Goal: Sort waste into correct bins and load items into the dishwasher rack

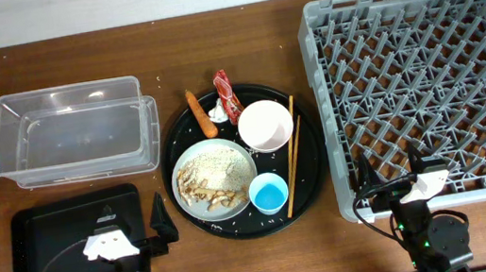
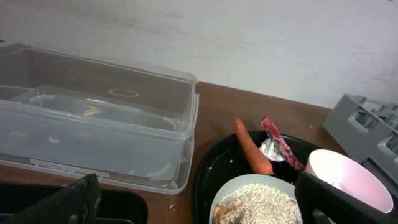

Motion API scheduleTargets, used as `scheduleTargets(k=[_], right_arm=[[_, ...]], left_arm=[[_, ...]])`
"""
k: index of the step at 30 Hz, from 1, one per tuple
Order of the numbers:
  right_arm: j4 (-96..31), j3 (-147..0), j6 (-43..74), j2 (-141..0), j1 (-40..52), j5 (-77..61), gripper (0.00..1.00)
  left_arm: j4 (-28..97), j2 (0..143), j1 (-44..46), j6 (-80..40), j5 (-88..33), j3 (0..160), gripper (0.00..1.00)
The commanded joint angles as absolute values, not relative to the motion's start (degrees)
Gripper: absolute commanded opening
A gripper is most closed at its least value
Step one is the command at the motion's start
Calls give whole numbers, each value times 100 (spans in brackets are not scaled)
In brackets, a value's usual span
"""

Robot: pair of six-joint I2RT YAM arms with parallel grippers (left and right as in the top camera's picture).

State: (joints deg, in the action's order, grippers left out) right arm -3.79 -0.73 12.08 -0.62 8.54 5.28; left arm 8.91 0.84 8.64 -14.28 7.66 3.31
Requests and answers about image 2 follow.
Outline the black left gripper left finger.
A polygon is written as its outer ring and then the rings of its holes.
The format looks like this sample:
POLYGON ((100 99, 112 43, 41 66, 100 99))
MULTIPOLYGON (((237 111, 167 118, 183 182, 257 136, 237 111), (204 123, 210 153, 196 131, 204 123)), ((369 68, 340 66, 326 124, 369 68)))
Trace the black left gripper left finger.
POLYGON ((101 202, 96 174, 88 174, 73 184, 6 218, 5 224, 95 223, 101 202))

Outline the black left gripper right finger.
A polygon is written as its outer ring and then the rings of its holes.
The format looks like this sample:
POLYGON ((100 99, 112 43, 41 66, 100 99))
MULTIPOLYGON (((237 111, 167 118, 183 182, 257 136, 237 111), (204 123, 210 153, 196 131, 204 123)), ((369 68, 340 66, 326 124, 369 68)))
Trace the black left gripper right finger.
POLYGON ((300 172, 295 197, 304 223, 397 223, 383 213, 307 172, 300 172))

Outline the pink plastic cup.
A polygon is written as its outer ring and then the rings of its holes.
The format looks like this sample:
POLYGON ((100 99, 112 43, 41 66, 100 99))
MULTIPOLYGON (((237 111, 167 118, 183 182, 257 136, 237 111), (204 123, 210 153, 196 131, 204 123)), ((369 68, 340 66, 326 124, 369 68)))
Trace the pink plastic cup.
POLYGON ((383 213, 394 208, 391 194, 382 182, 361 164, 342 154, 326 149, 314 150, 308 157, 305 172, 383 213))

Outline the grey bowl with rice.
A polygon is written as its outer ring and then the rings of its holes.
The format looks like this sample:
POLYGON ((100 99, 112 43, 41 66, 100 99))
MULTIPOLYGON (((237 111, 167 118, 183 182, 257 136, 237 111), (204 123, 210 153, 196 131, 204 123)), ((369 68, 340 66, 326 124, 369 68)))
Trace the grey bowl with rice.
POLYGON ((235 177, 216 193, 208 223, 302 224, 294 185, 268 175, 235 177))

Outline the white tissue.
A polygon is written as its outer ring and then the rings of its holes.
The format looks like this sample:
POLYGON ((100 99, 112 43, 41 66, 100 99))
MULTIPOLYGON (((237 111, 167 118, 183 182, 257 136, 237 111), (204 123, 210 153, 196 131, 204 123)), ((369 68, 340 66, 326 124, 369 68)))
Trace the white tissue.
POLYGON ((282 162, 285 160, 284 156, 276 148, 274 142, 267 138, 265 139, 259 148, 259 150, 270 160, 274 162, 282 162))

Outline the orange carrot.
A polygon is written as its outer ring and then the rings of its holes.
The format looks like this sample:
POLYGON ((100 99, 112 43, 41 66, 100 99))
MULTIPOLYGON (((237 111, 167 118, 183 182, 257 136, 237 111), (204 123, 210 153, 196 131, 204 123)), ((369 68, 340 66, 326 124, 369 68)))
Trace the orange carrot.
POLYGON ((234 119, 234 132, 252 171, 255 174, 271 175, 273 173, 271 162, 255 145, 244 124, 238 118, 234 119))

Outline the red snack wrapper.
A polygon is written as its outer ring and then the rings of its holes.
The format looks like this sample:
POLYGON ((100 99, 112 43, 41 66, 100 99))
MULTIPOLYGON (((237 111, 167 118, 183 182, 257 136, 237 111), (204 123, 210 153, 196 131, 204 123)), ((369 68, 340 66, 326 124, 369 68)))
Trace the red snack wrapper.
POLYGON ((284 156, 285 162, 288 163, 295 170, 301 170, 305 166, 299 162, 299 160, 294 156, 292 150, 288 144, 283 139, 281 133, 277 129, 274 122, 270 119, 268 115, 265 115, 261 120, 261 126, 264 128, 268 138, 270 138, 279 152, 284 156))

